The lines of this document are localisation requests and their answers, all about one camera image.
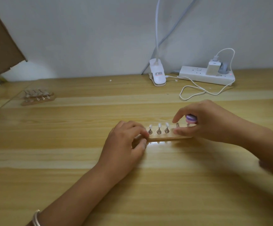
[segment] silver bangle bracelet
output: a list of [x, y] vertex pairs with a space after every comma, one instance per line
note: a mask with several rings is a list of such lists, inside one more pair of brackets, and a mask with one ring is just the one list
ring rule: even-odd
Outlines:
[[32, 219], [32, 223], [34, 226], [41, 226], [37, 220], [37, 215], [39, 213], [39, 209], [34, 213], [33, 219]]

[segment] white power strip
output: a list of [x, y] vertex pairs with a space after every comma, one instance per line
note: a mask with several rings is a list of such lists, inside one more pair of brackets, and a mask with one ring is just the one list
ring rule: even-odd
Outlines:
[[187, 77], [197, 82], [213, 83], [225, 86], [231, 86], [235, 79], [234, 73], [231, 70], [228, 74], [219, 74], [218, 72], [215, 72], [214, 75], [207, 75], [206, 73], [207, 68], [182, 66], [178, 78]]

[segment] white wall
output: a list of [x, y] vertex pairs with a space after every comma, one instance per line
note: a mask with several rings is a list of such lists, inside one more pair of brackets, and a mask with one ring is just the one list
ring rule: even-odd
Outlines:
[[[160, 39], [190, 2], [161, 0]], [[0, 0], [0, 18], [29, 60], [6, 76], [30, 80], [140, 73], [154, 49], [156, 3]], [[233, 69], [273, 67], [273, 0], [198, 0], [160, 54], [168, 72], [182, 65], [206, 67], [226, 47], [236, 50]]]

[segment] forearm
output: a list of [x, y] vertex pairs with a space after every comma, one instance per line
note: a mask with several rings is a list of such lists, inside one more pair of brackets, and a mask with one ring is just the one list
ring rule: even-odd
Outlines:
[[251, 123], [244, 134], [240, 146], [266, 163], [273, 172], [273, 131]]
[[94, 167], [38, 214], [40, 225], [80, 226], [113, 185], [102, 170]]

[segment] light wood table surface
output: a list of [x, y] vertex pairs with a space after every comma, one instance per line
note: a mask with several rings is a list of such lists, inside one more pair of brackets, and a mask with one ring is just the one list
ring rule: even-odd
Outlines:
[[[208, 98], [273, 129], [273, 69], [235, 75], [229, 90], [187, 102], [179, 92], [190, 81], [154, 87], [148, 75], [33, 82], [29, 87], [48, 87], [57, 98], [26, 107], [13, 98], [0, 108], [0, 225], [25, 225], [65, 192], [95, 165], [120, 120], [169, 122], [180, 107]], [[184, 97], [195, 92], [187, 89]], [[85, 225], [273, 225], [273, 175], [233, 145], [195, 138], [150, 143]]]

